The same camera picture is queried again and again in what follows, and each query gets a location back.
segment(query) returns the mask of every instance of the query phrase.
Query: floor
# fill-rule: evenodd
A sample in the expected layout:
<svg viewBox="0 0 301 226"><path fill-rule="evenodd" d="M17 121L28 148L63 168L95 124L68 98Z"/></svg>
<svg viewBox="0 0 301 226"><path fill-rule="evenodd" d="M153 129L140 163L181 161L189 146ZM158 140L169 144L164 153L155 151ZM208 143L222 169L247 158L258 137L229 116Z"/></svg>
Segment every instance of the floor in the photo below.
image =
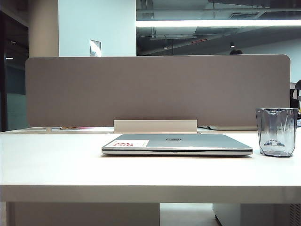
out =
<svg viewBox="0 0 301 226"><path fill-rule="evenodd" d="M161 203L161 226L219 226L212 204Z"/></svg>

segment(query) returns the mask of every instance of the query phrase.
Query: silver laptop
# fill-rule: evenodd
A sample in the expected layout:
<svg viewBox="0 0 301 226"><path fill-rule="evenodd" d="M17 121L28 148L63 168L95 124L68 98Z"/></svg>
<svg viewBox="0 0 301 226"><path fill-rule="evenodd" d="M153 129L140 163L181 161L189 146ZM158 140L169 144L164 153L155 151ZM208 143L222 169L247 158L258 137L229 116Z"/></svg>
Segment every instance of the silver laptop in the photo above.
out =
<svg viewBox="0 0 301 226"><path fill-rule="evenodd" d="M102 147L116 155L249 155L253 149L222 134L124 134Z"/></svg>

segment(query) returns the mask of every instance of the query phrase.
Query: fluorescent light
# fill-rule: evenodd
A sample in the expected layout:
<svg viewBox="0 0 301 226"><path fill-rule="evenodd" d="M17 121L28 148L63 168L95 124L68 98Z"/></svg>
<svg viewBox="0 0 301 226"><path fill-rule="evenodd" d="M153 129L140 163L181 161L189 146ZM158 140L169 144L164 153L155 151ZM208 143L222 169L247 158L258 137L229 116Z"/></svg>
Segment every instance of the fluorescent light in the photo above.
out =
<svg viewBox="0 0 301 226"><path fill-rule="evenodd" d="M148 20L136 27L246 27L301 26L301 20Z"/></svg>

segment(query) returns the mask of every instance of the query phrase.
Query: transparent cup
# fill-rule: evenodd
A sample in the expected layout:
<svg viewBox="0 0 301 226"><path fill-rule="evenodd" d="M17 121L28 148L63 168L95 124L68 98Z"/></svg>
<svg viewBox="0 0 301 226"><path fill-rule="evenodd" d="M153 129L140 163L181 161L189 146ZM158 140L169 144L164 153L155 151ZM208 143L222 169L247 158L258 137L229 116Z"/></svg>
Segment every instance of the transparent cup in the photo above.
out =
<svg viewBox="0 0 301 226"><path fill-rule="evenodd" d="M258 108L256 120L260 153L290 157L295 149L296 108Z"/></svg>

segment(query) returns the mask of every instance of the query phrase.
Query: desk leg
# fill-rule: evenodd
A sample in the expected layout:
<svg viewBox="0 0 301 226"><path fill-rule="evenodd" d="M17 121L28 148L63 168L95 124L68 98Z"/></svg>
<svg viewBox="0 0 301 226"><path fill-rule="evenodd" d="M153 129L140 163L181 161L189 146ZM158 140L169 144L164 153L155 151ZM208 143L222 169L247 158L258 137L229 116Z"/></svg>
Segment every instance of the desk leg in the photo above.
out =
<svg viewBox="0 0 301 226"><path fill-rule="evenodd" d="M0 212L0 226L15 226L15 205L13 202L1 202Z"/></svg>
<svg viewBox="0 0 301 226"><path fill-rule="evenodd" d="M15 223L12 226L159 226L159 203L18 202Z"/></svg>

